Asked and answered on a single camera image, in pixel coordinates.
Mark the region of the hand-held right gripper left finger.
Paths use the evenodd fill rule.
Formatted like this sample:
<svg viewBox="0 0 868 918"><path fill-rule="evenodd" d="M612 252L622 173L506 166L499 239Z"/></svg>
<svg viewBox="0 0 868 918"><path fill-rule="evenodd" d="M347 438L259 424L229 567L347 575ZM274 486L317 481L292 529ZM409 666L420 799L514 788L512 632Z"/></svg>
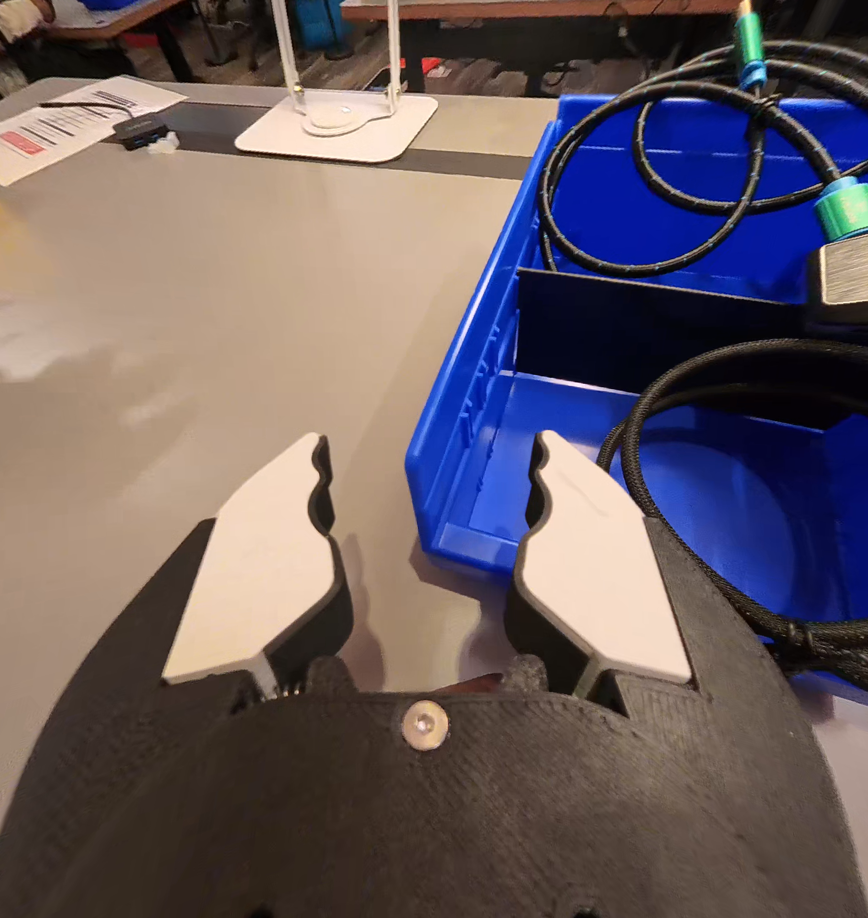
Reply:
<svg viewBox="0 0 868 918"><path fill-rule="evenodd" d="M180 685L247 673L256 685L304 685L353 627L332 535L327 437L306 433L217 512L162 678Z"/></svg>

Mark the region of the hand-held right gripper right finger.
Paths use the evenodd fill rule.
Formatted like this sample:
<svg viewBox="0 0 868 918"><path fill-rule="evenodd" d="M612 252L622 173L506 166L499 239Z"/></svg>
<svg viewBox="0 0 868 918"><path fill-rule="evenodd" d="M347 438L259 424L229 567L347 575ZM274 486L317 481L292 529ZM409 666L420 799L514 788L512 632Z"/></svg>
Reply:
<svg viewBox="0 0 868 918"><path fill-rule="evenodd" d="M536 434L505 611L509 642L547 688L592 699L624 674L693 677L646 519L626 490L559 433Z"/></svg>

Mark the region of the blue plastic bin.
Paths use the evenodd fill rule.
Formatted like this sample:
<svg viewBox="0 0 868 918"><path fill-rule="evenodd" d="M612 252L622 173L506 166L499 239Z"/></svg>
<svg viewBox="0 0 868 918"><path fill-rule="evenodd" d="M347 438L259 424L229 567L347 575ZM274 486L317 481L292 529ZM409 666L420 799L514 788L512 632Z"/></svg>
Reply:
<svg viewBox="0 0 868 918"><path fill-rule="evenodd" d="M509 217L441 366L408 447L405 470L423 549L453 567L510 575L530 493L535 435L501 431L512 382L522 269L543 270L537 191L563 135L612 97L567 96L542 135ZM868 157L868 116L842 102L792 100L799 121L843 170ZM657 262L703 242L721 223L648 190L630 154L636 110L617 112L577 150L555 218L579 248L612 262ZM651 112L651 163L700 197L737 198L746 121L703 101ZM700 262L641 283L797 306L801 338L868 346L868 328L807 325L807 263L824 244L812 204L743 220ZM598 278L557 256L558 271ZM829 362L834 388L868 400L868 368ZM868 419L823 433L719 451L641 435L642 471L665 518L724 578L774 612L821 623L868 618Z"/></svg>

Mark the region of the black usb hub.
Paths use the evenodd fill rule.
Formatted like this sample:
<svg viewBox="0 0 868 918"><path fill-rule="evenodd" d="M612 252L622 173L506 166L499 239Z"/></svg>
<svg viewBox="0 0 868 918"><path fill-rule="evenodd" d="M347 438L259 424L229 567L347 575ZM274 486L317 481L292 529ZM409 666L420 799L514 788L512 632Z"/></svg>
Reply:
<svg viewBox="0 0 868 918"><path fill-rule="evenodd" d="M127 116L114 124L116 140L127 150L133 151L166 141L172 129L155 114L135 114L131 109L112 102L93 101L47 101L38 105L41 109L83 109L84 111L106 111Z"/></svg>

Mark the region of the black bin divider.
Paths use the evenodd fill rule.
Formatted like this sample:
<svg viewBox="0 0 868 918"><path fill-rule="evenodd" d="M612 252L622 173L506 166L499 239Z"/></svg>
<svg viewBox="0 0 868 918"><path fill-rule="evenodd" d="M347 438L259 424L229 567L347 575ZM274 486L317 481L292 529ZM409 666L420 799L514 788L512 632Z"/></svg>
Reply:
<svg viewBox="0 0 868 918"><path fill-rule="evenodd" d="M637 396L678 364L730 345L801 338L799 308L749 296L522 269L518 337L501 431L543 430L597 448ZM740 357L676 385L741 384L695 396L650 418L652 442L738 450L823 433L851 415L826 395L828 361L804 355Z"/></svg>

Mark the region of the silver adapter with green collar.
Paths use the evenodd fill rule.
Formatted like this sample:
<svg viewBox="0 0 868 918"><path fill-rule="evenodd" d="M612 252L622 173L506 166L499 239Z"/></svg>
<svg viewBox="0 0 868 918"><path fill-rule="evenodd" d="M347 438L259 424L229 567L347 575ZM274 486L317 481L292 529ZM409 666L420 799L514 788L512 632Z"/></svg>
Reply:
<svg viewBox="0 0 868 918"><path fill-rule="evenodd" d="M841 177L814 209L825 243L807 263L807 325L868 328L868 183Z"/></svg>

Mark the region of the white stand base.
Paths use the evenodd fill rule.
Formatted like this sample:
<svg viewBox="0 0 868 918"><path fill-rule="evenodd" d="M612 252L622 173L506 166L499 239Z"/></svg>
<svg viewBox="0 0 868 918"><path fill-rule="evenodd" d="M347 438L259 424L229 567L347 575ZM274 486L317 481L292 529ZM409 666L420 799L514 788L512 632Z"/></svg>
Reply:
<svg viewBox="0 0 868 918"><path fill-rule="evenodd" d="M390 83L384 92L305 89L286 5L273 1L271 9L287 96L242 132L235 148L347 164L385 164L405 153L439 104L402 90L398 2L386 2Z"/></svg>

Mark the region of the printed paper sheet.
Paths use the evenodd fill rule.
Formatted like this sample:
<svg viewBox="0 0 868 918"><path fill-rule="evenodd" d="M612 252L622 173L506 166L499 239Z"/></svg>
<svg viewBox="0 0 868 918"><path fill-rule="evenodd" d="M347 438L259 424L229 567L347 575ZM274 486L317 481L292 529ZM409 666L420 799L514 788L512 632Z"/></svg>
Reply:
<svg viewBox="0 0 868 918"><path fill-rule="evenodd" d="M187 95L128 76L97 81L0 121L0 186L10 186L114 136L131 118Z"/></svg>

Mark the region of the wooden table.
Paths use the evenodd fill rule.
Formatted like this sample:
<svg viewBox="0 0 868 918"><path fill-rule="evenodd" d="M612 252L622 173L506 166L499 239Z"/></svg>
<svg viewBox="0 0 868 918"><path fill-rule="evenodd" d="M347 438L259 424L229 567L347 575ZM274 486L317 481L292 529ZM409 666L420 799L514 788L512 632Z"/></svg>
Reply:
<svg viewBox="0 0 868 918"><path fill-rule="evenodd" d="M177 40L168 14L184 1L132 2L118 10L94 10L85 2L55 2L56 19L45 30L50 40L70 42L111 42L140 27L155 35L160 52L174 81L180 84L200 83Z"/></svg>

